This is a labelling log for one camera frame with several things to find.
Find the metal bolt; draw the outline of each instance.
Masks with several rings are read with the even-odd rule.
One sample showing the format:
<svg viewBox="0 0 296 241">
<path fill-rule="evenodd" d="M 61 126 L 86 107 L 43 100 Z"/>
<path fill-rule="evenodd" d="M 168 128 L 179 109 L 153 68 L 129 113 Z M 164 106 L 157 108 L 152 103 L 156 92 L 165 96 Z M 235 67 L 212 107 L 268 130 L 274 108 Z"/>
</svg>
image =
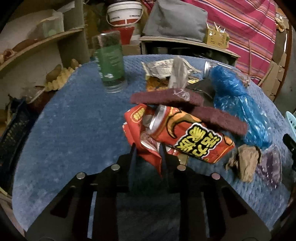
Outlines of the metal bolt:
<svg viewBox="0 0 296 241">
<path fill-rule="evenodd" d="M 220 177 L 221 177 L 221 176 L 220 176 L 220 174 L 218 174 L 218 173 L 215 173 L 215 172 L 214 172 L 214 173 L 212 174 L 212 178 L 215 179 L 215 180 L 219 180 Z"/>
<path fill-rule="evenodd" d="M 113 171 L 118 171 L 118 170 L 120 169 L 120 165 L 118 165 L 118 164 L 113 164 L 113 165 L 111 166 L 111 169 L 112 169 Z"/>
<path fill-rule="evenodd" d="M 83 178 L 85 178 L 85 173 L 84 172 L 77 173 L 76 177 L 78 179 L 83 179 Z"/>
<path fill-rule="evenodd" d="M 177 166 L 177 169 L 182 172 L 182 171 L 185 171 L 186 170 L 186 166 L 184 166 L 184 165 L 178 165 Z"/>
</svg>

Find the crumpled red wrapper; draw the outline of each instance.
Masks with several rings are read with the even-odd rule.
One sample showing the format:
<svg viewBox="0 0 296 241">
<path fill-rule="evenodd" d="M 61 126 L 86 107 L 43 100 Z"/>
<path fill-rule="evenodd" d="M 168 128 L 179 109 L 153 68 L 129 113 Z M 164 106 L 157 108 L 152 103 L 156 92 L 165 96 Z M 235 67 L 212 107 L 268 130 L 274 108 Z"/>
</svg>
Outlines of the crumpled red wrapper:
<svg viewBox="0 0 296 241">
<path fill-rule="evenodd" d="M 130 145 L 135 143 L 138 151 L 138 155 L 149 162 L 151 165 L 155 166 L 158 173 L 161 174 L 161 156 L 159 154 L 159 142 L 156 142 L 152 137 L 146 134 L 146 128 L 143 125 L 143 116 L 154 115 L 154 109 L 145 105 L 139 104 L 125 114 L 126 122 L 123 124 L 122 128 L 124 134 Z M 179 151 L 170 148 L 168 154 L 177 156 L 180 154 Z"/>
</svg>

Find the blue textured rug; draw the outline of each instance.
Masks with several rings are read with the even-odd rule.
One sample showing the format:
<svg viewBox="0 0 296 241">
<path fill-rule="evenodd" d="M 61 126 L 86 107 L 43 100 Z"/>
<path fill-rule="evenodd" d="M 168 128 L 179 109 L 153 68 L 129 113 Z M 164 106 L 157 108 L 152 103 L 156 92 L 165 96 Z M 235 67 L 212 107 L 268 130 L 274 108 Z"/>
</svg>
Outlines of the blue textured rug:
<svg viewBox="0 0 296 241">
<path fill-rule="evenodd" d="M 169 57 L 173 56 L 125 57 L 128 87 L 115 94 L 104 92 L 97 66 L 90 62 L 75 71 L 56 93 L 35 123 L 15 173 L 13 210 L 25 230 L 76 173 L 100 172 L 130 150 L 121 126 L 124 112 L 133 106 L 130 95 L 145 89 L 141 61 Z M 203 69 L 205 59 L 184 58 Z M 224 170 L 229 155 L 213 165 L 190 158 L 189 166 L 202 174 L 220 173 L 271 229 L 286 208 L 293 183 L 291 154 L 282 143 L 290 130 L 259 87 L 251 83 L 248 91 L 270 119 L 274 143 L 281 151 L 284 185 L 271 190 L 257 175 L 252 183 L 242 183 L 231 170 Z M 178 195 L 165 194 L 155 169 L 139 160 L 132 194 L 118 199 L 120 240 L 139 240 L 139 235 L 141 240 L 175 240 L 179 208 Z"/>
</svg>

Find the striped fabric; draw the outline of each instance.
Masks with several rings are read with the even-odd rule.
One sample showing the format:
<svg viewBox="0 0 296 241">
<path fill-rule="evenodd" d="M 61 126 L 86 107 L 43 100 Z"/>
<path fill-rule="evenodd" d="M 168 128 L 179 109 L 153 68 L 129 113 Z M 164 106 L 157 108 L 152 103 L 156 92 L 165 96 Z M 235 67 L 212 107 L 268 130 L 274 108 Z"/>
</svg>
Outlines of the striped fabric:
<svg viewBox="0 0 296 241">
<path fill-rule="evenodd" d="M 208 12 L 208 23 L 226 29 L 229 48 L 239 54 L 236 67 L 249 72 L 252 49 L 251 79 L 258 84 L 269 69 L 275 38 L 276 8 L 273 0 L 183 0 Z"/>
</svg>

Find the plastic bag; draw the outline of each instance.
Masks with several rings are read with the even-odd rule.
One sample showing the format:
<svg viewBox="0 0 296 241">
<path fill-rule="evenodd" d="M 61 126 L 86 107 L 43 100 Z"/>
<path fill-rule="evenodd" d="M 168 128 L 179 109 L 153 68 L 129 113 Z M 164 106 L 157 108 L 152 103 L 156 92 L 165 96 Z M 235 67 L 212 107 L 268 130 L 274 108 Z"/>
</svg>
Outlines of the plastic bag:
<svg viewBox="0 0 296 241">
<path fill-rule="evenodd" d="M 255 172 L 266 184 L 277 188 L 282 179 L 281 156 L 279 149 L 272 145 L 262 153 L 261 163 L 257 165 Z"/>
<path fill-rule="evenodd" d="M 265 111 L 258 106 L 237 75 L 223 66 L 211 68 L 209 78 L 216 91 L 214 106 L 249 125 L 245 144 L 266 149 L 272 144 L 271 127 Z"/>
</svg>

